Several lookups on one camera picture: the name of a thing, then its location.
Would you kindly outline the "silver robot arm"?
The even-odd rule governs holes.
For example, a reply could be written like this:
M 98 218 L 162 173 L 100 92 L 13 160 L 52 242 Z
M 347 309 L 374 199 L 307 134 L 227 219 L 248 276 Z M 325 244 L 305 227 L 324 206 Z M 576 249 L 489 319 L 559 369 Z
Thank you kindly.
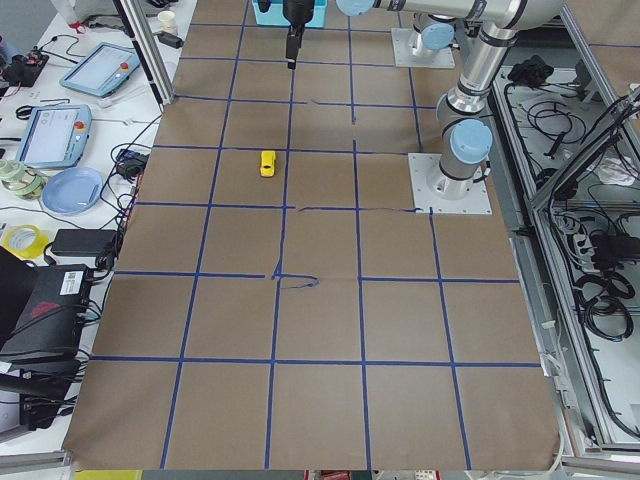
M 426 56 L 429 52 L 447 48 L 453 42 L 455 19 L 445 15 L 415 13 L 413 30 L 412 54 L 416 57 Z
M 438 103 L 443 153 L 427 174 L 427 184 L 439 197 L 459 200 L 467 195 L 481 162 L 489 155 L 493 135 L 478 119 L 502 61 L 518 32 L 536 28 L 559 14 L 563 1 L 339 1 L 350 17 L 371 9 L 410 11 L 482 23 L 459 80 Z

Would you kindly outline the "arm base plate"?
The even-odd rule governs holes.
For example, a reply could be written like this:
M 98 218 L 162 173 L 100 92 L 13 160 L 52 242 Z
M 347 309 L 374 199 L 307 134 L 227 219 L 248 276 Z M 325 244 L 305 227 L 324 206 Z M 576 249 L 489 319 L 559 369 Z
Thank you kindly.
M 478 166 L 471 179 L 452 180 L 441 171 L 440 157 L 436 153 L 408 155 L 414 209 L 424 214 L 491 215 L 482 168 Z
M 450 45 L 454 40 L 454 27 L 450 24 L 432 24 L 422 32 L 415 29 L 391 30 L 396 67 L 453 69 L 455 60 Z

